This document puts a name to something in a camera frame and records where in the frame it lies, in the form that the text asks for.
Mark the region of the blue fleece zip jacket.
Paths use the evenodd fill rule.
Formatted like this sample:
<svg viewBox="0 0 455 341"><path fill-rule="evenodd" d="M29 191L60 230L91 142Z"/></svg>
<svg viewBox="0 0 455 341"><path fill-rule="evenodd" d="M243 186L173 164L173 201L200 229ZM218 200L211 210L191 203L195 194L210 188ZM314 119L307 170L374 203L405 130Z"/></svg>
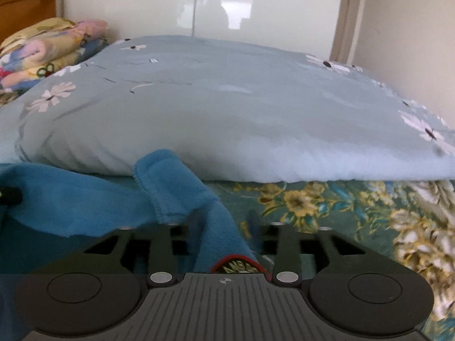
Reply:
<svg viewBox="0 0 455 341"><path fill-rule="evenodd" d="M171 151L140 159L132 178L79 174L36 163L4 164L1 185L23 200L1 209L1 338L27 332L15 309L19 280L116 229L148 223L184 224L193 212L204 231L185 272L262 271L220 198Z"/></svg>

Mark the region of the teal floral bedspread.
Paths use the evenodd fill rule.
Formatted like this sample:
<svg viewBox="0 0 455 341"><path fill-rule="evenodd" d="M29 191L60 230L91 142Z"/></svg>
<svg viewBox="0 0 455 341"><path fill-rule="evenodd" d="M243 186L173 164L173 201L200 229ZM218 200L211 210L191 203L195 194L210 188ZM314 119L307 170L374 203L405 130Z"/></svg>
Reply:
<svg viewBox="0 0 455 341"><path fill-rule="evenodd" d="M423 276L434 308L423 331L431 340L454 338L454 227L433 212L454 205L454 184L437 182L298 182L205 184L231 213L262 272L271 273L273 255L260 255L248 231L249 213L264 223L286 223L313 233L330 226L349 239L396 259ZM204 223L198 212L186 223Z"/></svg>

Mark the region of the colourful folded cartoon blanket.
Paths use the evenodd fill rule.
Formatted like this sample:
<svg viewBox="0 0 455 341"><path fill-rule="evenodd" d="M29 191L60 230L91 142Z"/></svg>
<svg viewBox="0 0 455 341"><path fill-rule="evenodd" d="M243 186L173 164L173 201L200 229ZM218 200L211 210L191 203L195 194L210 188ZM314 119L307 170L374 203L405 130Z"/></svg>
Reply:
<svg viewBox="0 0 455 341"><path fill-rule="evenodd" d="M48 18L1 44L1 92L26 92L39 81L89 59L107 46L107 22Z"/></svg>

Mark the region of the orange wooden headboard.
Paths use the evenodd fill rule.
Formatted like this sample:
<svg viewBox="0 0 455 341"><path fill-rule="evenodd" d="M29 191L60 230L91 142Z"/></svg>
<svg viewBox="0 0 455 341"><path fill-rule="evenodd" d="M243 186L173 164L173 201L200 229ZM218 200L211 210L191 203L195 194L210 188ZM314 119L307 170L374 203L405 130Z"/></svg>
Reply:
<svg viewBox="0 0 455 341"><path fill-rule="evenodd" d="M1 0L0 39L47 18L56 17L55 0Z"/></svg>

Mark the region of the light blue floral quilt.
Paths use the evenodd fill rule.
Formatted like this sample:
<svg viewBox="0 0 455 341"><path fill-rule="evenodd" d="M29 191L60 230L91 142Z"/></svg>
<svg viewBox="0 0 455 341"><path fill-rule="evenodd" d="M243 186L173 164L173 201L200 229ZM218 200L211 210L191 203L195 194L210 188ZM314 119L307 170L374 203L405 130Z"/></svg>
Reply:
<svg viewBox="0 0 455 341"><path fill-rule="evenodd" d="M131 176L159 149L201 179L454 178L454 132L362 68L232 41L118 41L1 108L1 160Z"/></svg>

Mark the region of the white glossy wardrobe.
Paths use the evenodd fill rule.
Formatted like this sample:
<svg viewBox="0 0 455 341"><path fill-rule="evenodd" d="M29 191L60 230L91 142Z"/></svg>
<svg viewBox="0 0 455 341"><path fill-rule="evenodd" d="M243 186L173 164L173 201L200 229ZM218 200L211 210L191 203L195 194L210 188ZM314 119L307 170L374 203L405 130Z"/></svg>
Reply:
<svg viewBox="0 0 455 341"><path fill-rule="evenodd" d="M76 22L107 22L111 40L194 36L240 41L327 59L341 0L64 0Z"/></svg>

